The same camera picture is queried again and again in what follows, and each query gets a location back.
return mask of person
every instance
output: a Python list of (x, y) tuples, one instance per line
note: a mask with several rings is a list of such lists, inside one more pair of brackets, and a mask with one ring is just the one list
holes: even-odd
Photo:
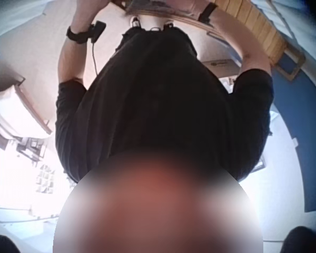
[(108, 3), (77, 0), (60, 55), (56, 147), (78, 184), (53, 251), (261, 252), (256, 215), (244, 211), (240, 199), (248, 198), (237, 183), (269, 134), (271, 69), (258, 40), (206, 0), (165, 0), (215, 26), (240, 55), (233, 93), (197, 59), (183, 31), (171, 22), (145, 31), (138, 17), (87, 90), (82, 38)]
[[(77, 0), (70, 25), (84, 34), (109, 0)], [(58, 63), (56, 148), (75, 181), (123, 152), (177, 153), (206, 164), (205, 178), (226, 170), (244, 179), (269, 134), (273, 87), (269, 59), (238, 20), (206, 0), (166, 0), (209, 24), (242, 59), (233, 93), (198, 59), (189, 37), (169, 23), (145, 31), (138, 17), (87, 90), (87, 43), (67, 38)]]

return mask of wooden plank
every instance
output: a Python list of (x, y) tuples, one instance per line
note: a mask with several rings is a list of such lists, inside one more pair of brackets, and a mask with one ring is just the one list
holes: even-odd
[(255, 35), (256, 38), (259, 37), (263, 29), (263, 26), (265, 24), (265, 21), (266, 21), (265, 16), (260, 14), (252, 30), (252, 33)]
[(274, 50), (275, 46), (277, 45), (277, 43), (279, 42), (280, 39), (281, 39), (281, 35), (279, 34), (279, 32), (276, 32), (272, 42), (270, 43), (270, 46), (266, 50), (266, 54), (268, 56), (271, 55), (271, 52)]
[(247, 21), (245, 23), (246, 27), (249, 30), (253, 30), (253, 27), (254, 27), (259, 15), (260, 15), (260, 11), (255, 6), (252, 6), (251, 11), (249, 12)]
[(226, 11), (230, 0), (216, 0), (215, 4), (222, 10)]
[(265, 38), (267, 37), (271, 28), (272, 28), (272, 25), (270, 24), (270, 22), (268, 20), (266, 20), (266, 22), (262, 28), (262, 31), (260, 32), (259, 37), (258, 37), (258, 40), (261, 44), (263, 44), (263, 42), (264, 42)]
[(266, 38), (265, 38), (265, 40), (264, 40), (264, 42), (263, 42), (263, 44), (262, 44), (263, 49), (264, 49), (265, 51), (267, 51), (268, 47), (269, 47), (270, 44), (272, 43), (273, 38), (274, 38), (274, 36), (275, 36), (275, 34), (276, 34), (276, 31), (277, 31), (276, 28), (275, 28), (274, 26), (272, 26), (271, 29), (270, 29), (270, 31), (268, 32), (268, 34), (267, 34), (267, 36), (266, 36)]
[(252, 4), (248, 1), (243, 0), (236, 18), (243, 24), (246, 23), (251, 9), (252, 9)]
[(232, 15), (233, 17), (236, 17), (239, 12), (241, 4), (242, 4), (242, 0), (230, 1), (226, 12)]
[(283, 55), (283, 52), (286, 47), (287, 47), (287, 42), (281, 37), (277, 45), (275, 46), (274, 50), (271, 52), (270, 59), (274, 63), (277, 63), (280, 60), (281, 56)]

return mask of black wristband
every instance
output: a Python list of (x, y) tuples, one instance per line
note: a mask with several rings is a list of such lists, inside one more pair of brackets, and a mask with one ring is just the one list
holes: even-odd
[(87, 43), (88, 39), (91, 38), (92, 36), (92, 29), (94, 28), (94, 25), (91, 25), (89, 30), (83, 33), (73, 33), (72, 30), (70, 29), (70, 26), (67, 30), (67, 37), (71, 41), (75, 41), (77, 44), (84, 44)]
[(202, 14), (200, 14), (198, 21), (204, 24), (210, 23), (210, 16), (212, 12), (217, 8), (217, 5), (214, 3), (209, 3), (206, 9), (203, 11)]

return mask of dark object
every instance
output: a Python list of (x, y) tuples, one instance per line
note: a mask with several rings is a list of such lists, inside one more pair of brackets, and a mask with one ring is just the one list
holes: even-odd
[(15, 244), (6, 236), (0, 236), (0, 253), (20, 253)]
[(316, 253), (316, 234), (309, 228), (291, 230), (283, 242), (280, 253)]
[(198, 21), (204, 24), (210, 23), (210, 15), (212, 12), (217, 8), (217, 5), (214, 3), (209, 3), (206, 9), (203, 11), (202, 14), (200, 14)]
[(94, 25), (93, 29), (92, 29), (92, 33), (91, 33), (91, 43), (95, 43), (101, 36), (101, 34), (104, 32), (106, 28), (106, 24), (101, 22), (101, 21), (97, 21), (96, 24)]
[(95, 25), (91, 25), (87, 32), (75, 34), (72, 32), (70, 27), (67, 30), (67, 37), (75, 41), (77, 44), (87, 43), (88, 39), (91, 38), (91, 42), (95, 43), (101, 34), (104, 32), (106, 24), (100, 21), (97, 21)]

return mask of black clip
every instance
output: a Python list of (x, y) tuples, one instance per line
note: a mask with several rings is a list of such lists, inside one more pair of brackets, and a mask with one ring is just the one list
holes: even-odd
[(94, 44), (100, 38), (105, 28), (106, 28), (106, 24), (101, 21), (97, 21), (96, 24), (93, 25), (90, 31), (91, 43)]

